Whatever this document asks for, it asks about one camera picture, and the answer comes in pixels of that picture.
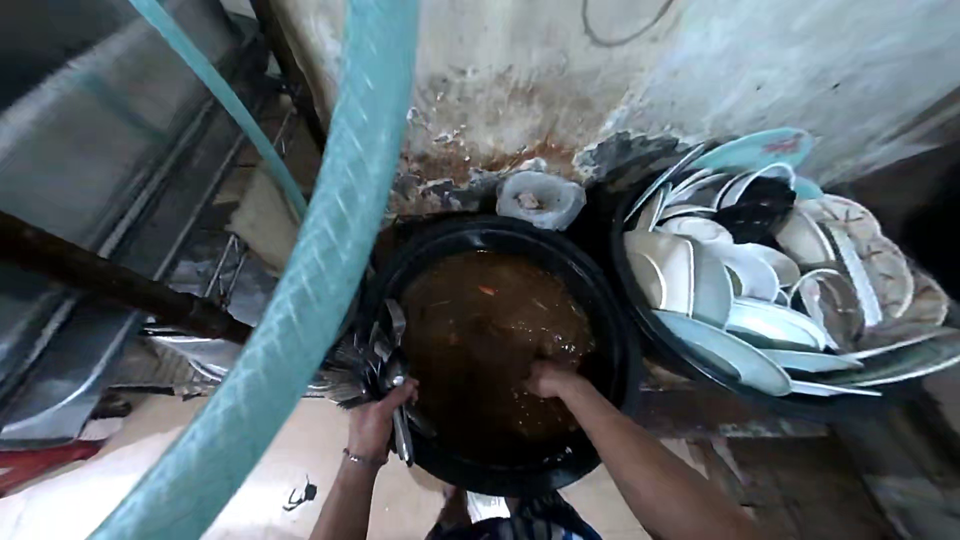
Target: red object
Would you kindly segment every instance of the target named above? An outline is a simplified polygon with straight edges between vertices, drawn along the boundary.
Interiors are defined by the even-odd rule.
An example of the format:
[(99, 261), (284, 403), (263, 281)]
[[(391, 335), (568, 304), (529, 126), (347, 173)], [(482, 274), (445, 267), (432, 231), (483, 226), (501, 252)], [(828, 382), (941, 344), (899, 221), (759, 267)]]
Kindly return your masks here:
[(5, 497), (14, 487), (51, 469), (79, 459), (90, 459), (100, 452), (103, 446), (104, 441), (74, 441), (44, 450), (2, 451), (0, 497)]

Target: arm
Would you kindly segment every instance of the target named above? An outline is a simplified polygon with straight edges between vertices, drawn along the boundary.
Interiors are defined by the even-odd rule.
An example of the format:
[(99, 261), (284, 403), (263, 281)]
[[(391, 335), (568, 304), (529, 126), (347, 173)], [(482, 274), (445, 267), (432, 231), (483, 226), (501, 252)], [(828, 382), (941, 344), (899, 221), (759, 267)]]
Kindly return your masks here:
[(739, 507), (620, 413), (588, 380), (538, 362), (528, 384), (541, 397), (564, 401), (644, 527), (667, 540), (759, 538)]
[(350, 411), (347, 451), (363, 461), (351, 461), (344, 456), (310, 540), (367, 538), (373, 482), (380, 466), (387, 462), (387, 443), (394, 430), (392, 415), (395, 408), (411, 398), (417, 398), (417, 382), (408, 379), (383, 401)]

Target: person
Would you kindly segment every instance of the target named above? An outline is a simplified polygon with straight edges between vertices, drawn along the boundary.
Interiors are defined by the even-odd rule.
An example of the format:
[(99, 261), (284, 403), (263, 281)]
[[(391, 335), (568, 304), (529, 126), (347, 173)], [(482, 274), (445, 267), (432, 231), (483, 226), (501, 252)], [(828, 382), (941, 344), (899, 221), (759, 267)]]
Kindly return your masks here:
[[(715, 485), (667, 450), (653, 435), (610, 404), (583, 377), (540, 361), (532, 367), (529, 390), (559, 398), (573, 413), (607, 466), (636, 519), (665, 540), (755, 539), (759, 533), (745, 512)], [(311, 540), (362, 540), (367, 537), (373, 483), (386, 463), (392, 413), (418, 384), (408, 380), (383, 401), (350, 412), (348, 444), (337, 478), (327, 495)], [(556, 492), (520, 501), (511, 517), (471, 524), (463, 497), (448, 500), (428, 540), (583, 538), (600, 536)], [(452, 509), (459, 506), (459, 512)]]

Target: hose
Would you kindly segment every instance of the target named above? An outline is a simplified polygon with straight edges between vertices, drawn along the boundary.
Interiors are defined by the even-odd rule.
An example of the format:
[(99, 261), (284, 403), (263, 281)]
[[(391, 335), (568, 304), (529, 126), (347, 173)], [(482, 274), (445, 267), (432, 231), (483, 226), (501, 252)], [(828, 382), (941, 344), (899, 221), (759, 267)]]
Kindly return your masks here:
[(159, 5), (157, 0), (130, 0), (130, 3), (143, 15), (143, 18), (147, 19), (147, 22), (154, 25), (170, 48), (180, 55), (190, 69), (193, 69), (197, 77), (233, 117), (240, 129), (247, 134), (256, 151), (260, 153), (260, 157), (267, 161), (274, 181), (279, 184), (280, 189), (290, 200), (298, 219), (303, 219), (306, 214), (306, 200), (303, 198), (303, 193), (297, 187), (297, 182), (290, 175), (287, 166), (283, 164), (283, 159), (276, 152), (274, 144), (263, 134), (263, 130), (253, 119), (250, 111), (244, 107), (236, 92), (230, 88), (213, 64), (206, 59), (204, 53), (193, 44), (193, 41), (190, 41), (177, 21)]
[(293, 411), (379, 228), (409, 107), (417, 22), (417, 0), (349, 0), (324, 163), (274, 298), (199, 416), (91, 538), (198, 538)]

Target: white wall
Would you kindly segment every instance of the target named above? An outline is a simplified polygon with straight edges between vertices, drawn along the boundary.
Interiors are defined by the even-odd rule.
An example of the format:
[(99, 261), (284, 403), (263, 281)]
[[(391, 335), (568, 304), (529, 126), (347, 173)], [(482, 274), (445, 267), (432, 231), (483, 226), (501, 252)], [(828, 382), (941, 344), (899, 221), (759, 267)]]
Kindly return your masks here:
[[(335, 99), (342, 2), (274, 1)], [(958, 21), (949, 0), (422, 0), (408, 164), (463, 177), (538, 144), (569, 160), (617, 130), (789, 125), (820, 139), (806, 174), (845, 180), (952, 136)]]

